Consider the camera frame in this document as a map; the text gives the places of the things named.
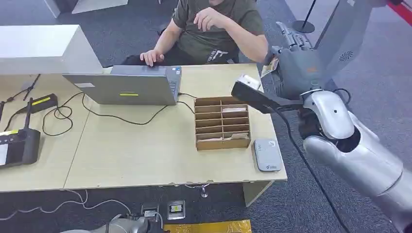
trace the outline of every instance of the t-shirt logo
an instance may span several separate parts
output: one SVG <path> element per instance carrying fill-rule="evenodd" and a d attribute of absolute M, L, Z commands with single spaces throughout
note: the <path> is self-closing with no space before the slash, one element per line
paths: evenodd
<path fill-rule="evenodd" d="M 216 58 L 221 58 L 223 55 L 228 54 L 229 52 L 220 51 L 220 50 L 213 50 L 212 53 L 209 55 L 207 62 L 212 62 L 216 60 Z"/>

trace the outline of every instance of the gray laptop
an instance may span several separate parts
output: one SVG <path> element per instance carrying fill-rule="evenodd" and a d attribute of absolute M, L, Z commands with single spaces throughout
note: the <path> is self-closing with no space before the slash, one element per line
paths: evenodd
<path fill-rule="evenodd" d="M 113 66 L 110 74 L 64 74 L 98 104 L 176 105 L 181 67 Z"/>

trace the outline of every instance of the desk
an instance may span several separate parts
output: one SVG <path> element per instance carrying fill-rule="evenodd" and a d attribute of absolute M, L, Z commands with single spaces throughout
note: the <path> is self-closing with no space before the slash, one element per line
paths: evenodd
<path fill-rule="evenodd" d="M 6 101 L 7 98 L 20 91 L 24 83 L 30 85 L 35 78 L 36 75 L 0 76 L 0 101 Z M 61 75 L 42 75 L 30 92 L 29 97 L 37 99 L 55 93 L 60 104 L 62 104 L 78 92 L 79 89 L 75 88 Z M 14 112 L 27 106 L 27 102 L 23 101 L 24 95 L 21 94 L 13 102 L 5 104 L 0 122 L 0 131 L 4 130 L 7 121 Z M 73 109 L 73 115 L 71 116 L 74 121 L 73 128 L 59 137 L 50 137 L 42 133 L 39 159 L 35 164 L 0 169 L 0 191 L 46 190 L 64 187 L 88 116 L 88 111 L 81 105 L 81 96 L 75 97 L 68 106 Z M 42 132 L 43 116 L 46 113 L 47 111 L 42 111 L 33 114 L 30 120 L 30 128 Z M 24 119 L 25 114 L 16 116 L 9 129 L 23 128 Z M 46 131 L 49 133 L 62 132 L 69 126 L 68 121 L 57 120 L 52 116 L 52 113 L 46 120 Z"/>
<path fill-rule="evenodd" d="M 230 96 L 241 74 L 258 78 L 256 65 L 183 67 L 180 92 L 197 97 Z M 193 99 L 179 97 L 193 108 Z M 146 122 L 161 106 L 92 104 L 92 110 L 134 122 Z M 270 115 L 250 109 L 252 141 L 276 138 Z M 204 150 L 195 147 L 194 116 L 183 104 L 162 111 L 148 125 L 137 126 L 90 114 L 77 148 L 65 189 L 165 186 L 200 183 L 243 183 L 249 206 L 280 172 L 260 172 L 251 146 L 246 149 Z"/>

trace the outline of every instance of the olive green t-shirt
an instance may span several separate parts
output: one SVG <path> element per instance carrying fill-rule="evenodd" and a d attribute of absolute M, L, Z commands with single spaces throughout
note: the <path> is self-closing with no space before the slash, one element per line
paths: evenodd
<path fill-rule="evenodd" d="M 231 18 L 254 35 L 264 34 L 255 0 L 224 0 L 216 6 L 211 6 L 208 0 L 179 0 L 173 20 L 183 32 L 177 46 L 193 57 L 196 63 L 224 62 L 239 52 L 225 29 L 213 26 L 210 31 L 203 32 L 193 23 L 196 14 L 208 7 Z"/>

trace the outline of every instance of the cardboard compartment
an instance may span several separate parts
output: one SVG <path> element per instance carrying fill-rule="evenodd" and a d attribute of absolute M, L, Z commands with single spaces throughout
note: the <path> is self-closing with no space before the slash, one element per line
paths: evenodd
<path fill-rule="evenodd" d="M 198 98 L 196 101 L 196 106 L 213 106 L 221 105 L 221 101 L 219 98 Z"/>
<path fill-rule="evenodd" d="M 231 138 L 233 135 L 235 135 L 234 137 L 237 137 L 239 135 L 244 135 L 244 134 L 247 134 L 247 136 L 250 137 L 249 131 L 238 131 L 238 132 L 223 133 L 223 138 L 227 139 L 227 138 Z"/>
<path fill-rule="evenodd" d="M 207 119 L 221 119 L 222 113 L 219 111 L 218 113 L 196 113 L 195 119 L 196 120 L 207 120 Z"/>
<path fill-rule="evenodd" d="M 220 106 L 196 106 L 195 113 L 220 113 L 222 112 Z"/>
<path fill-rule="evenodd" d="M 233 97 L 197 98 L 197 150 L 247 148 L 251 142 L 248 105 Z"/>
<path fill-rule="evenodd" d="M 197 134 L 196 140 L 206 140 L 206 139 L 213 139 L 213 138 L 223 138 L 222 133 L 204 133 L 204 134 Z"/>
<path fill-rule="evenodd" d="M 223 118 L 241 118 L 241 117 L 249 117 L 248 111 L 243 112 L 232 112 L 232 113 L 222 113 Z"/>
<path fill-rule="evenodd" d="M 212 120 L 212 119 L 204 119 L 204 120 L 196 120 L 195 121 L 196 128 L 202 127 L 210 127 L 210 126 L 222 126 L 222 120 Z"/>
<path fill-rule="evenodd" d="M 222 99 L 222 105 L 232 105 L 232 104 L 244 104 L 244 102 L 239 101 L 239 100 L 234 100 L 231 98 Z"/>
<path fill-rule="evenodd" d="M 249 125 L 224 125 L 223 132 L 239 132 L 239 131 L 250 131 Z"/>
<path fill-rule="evenodd" d="M 245 112 L 247 110 L 246 104 L 222 105 L 222 113 Z"/>
<path fill-rule="evenodd" d="M 248 125 L 249 118 L 248 117 L 241 117 L 241 118 L 225 118 L 222 120 L 223 125 Z"/>
<path fill-rule="evenodd" d="M 223 133 L 221 126 L 196 128 L 196 134 L 199 133 Z"/>

